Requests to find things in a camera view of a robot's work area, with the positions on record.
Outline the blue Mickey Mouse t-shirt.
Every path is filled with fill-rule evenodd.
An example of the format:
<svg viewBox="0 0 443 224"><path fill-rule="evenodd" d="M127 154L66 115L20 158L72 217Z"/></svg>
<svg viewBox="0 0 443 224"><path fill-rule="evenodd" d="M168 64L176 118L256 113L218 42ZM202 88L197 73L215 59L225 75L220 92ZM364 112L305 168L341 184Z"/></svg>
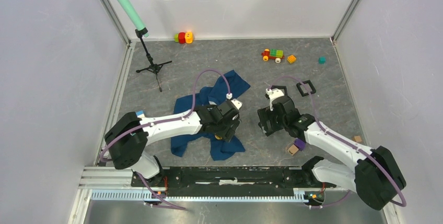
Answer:
<svg viewBox="0 0 443 224"><path fill-rule="evenodd" d="M243 80L235 70L224 74L227 79L232 97L237 99L244 94L250 85ZM219 77L215 84L210 87L203 87L195 94L195 106L221 104L226 99L228 93L227 86L222 77ZM199 138L207 138L210 141L210 155L214 161L222 161L232 157L236 153L245 152L243 144L236 136L229 142L218 140L213 134L203 133L195 135L181 135L171 138L170 150L175 156L182 157L187 149L188 143Z"/></svg>

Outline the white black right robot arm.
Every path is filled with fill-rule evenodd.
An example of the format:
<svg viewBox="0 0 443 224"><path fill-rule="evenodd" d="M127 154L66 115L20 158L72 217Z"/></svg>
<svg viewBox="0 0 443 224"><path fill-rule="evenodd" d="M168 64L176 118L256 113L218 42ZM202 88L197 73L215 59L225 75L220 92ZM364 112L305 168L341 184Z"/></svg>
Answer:
<svg viewBox="0 0 443 224"><path fill-rule="evenodd" d="M265 135L285 130L291 137L316 146L340 163L314 157L305 163L302 181L307 186L330 183L356 193L374 210L393 203L398 196L405 206L402 190L406 180L391 151L371 148L326 127L311 114L300 114L293 100L280 89L267 89L269 106L258 110L259 127Z"/></svg>

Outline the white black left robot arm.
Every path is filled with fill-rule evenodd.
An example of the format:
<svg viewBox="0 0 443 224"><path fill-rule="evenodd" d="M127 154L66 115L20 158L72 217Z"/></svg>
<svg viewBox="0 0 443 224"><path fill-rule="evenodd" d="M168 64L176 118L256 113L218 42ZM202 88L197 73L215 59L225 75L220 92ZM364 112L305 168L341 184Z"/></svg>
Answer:
<svg viewBox="0 0 443 224"><path fill-rule="evenodd" d="M164 180L159 161L145 148L157 141L182 136L212 134L226 142L235 135L240 124L242 103L228 99L220 105L201 105L182 113L157 118L124 115L105 135L105 152L117 170L131 169L151 186Z"/></svg>

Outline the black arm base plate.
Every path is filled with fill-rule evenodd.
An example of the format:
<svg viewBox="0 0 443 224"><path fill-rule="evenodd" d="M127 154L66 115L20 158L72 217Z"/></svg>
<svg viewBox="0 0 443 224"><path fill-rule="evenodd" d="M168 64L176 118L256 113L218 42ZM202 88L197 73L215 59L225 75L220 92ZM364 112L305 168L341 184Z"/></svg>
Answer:
<svg viewBox="0 0 443 224"><path fill-rule="evenodd" d="M252 197L291 196L294 188L335 188L318 181L302 167L166 167L147 180L167 196Z"/></svg>

